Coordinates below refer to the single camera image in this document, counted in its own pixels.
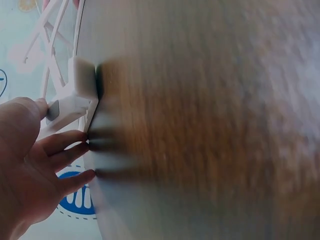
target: wood grain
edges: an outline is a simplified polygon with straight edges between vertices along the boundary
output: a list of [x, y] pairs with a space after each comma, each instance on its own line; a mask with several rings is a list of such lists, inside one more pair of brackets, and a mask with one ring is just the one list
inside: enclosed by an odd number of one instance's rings
[[320, 237], [320, 2], [90, 0], [105, 239]]

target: dashed line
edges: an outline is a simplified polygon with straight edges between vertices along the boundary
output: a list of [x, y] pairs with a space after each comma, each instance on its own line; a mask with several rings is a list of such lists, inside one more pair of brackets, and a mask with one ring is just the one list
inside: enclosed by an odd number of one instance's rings
[[[82, 166], [80, 166], [80, 165], [75, 165], [75, 167], [77, 167], [77, 168], [82, 168]], [[58, 209], [61, 214], [65, 214], [63, 211], [61, 211], [61, 210], [58, 208], [58, 206], [56, 207], [56, 209]], [[89, 220], [87, 217], [82, 217], [82, 219], [83, 219], [83, 220]]]

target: blue circle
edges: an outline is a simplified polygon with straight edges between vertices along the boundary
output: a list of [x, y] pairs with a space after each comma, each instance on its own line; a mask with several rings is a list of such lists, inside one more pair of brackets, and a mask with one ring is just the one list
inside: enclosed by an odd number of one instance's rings
[[2, 95], [4, 94], [6, 88], [7, 88], [7, 85], [8, 85], [8, 77], [7, 77], [7, 74], [5, 73], [5, 71], [3, 71], [2, 69], [0, 69], [0, 72], [2, 72], [2, 73], [4, 74], [4, 77], [1, 77], [1, 75], [0, 75], [0, 81], [5, 81], [4, 88], [3, 88], [2, 92], [0, 93], [0, 98], [1, 98]]
[[[60, 179], [69, 178], [69, 177], [78, 175], [79, 173], [80, 172], [78, 172], [78, 171], [68, 171], [68, 172], [63, 173], [61, 176], [59, 176], [59, 178]], [[82, 196], [81, 196], [82, 203], [85, 201], [85, 190], [86, 190], [86, 188], [88, 188], [88, 187], [87, 186], [83, 186], [83, 188], [82, 188]], [[63, 207], [64, 209], [66, 209], [66, 210], [68, 210], [68, 211], [70, 211], [72, 213], [75, 213], [75, 214], [82, 214], [82, 215], [93, 215], [93, 214], [95, 214], [95, 208], [94, 208], [94, 205], [92, 203], [91, 197], [90, 197], [90, 201], [91, 201], [91, 207], [90, 208], [86, 208], [84, 206], [84, 204], [82, 204], [81, 207], [77, 207], [76, 206], [77, 194], [78, 194], [78, 192], [76, 191], [74, 193], [73, 202], [72, 203], [69, 203], [67, 201], [67, 197], [65, 196], [60, 202], [61, 207]]]

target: white plastic bracket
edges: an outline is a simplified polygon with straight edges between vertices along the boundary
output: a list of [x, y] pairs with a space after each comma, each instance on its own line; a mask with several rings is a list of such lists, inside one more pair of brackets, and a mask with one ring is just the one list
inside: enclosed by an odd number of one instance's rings
[[78, 129], [87, 132], [98, 105], [95, 66], [74, 56], [68, 61], [68, 83], [57, 92], [38, 140], [79, 119]]

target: blue printed logo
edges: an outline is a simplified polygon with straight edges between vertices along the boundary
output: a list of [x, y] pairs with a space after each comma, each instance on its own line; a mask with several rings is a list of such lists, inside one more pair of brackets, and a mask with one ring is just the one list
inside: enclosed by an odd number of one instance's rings
[[[68, 171], [62, 174], [59, 178], [64, 179], [68, 177], [72, 177], [78, 175], [80, 172], [78, 171]], [[92, 203], [92, 199], [90, 197], [90, 191], [88, 186], [84, 186], [83, 188], [79, 189], [77, 192], [72, 193], [68, 196], [65, 196], [60, 205], [75, 214], [82, 214], [82, 215], [93, 215], [95, 214], [95, 208]]]
[[3, 71], [2, 69], [0, 69], [0, 83], [4, 81], [4, 87], [3, 90], [0, 93], [0, 98], [2, 97], [2, 95], [4, 94], [7, 85], [8, 85], [8, 78], [7, 78], [7, 74], [5, 73], [5, 71]]

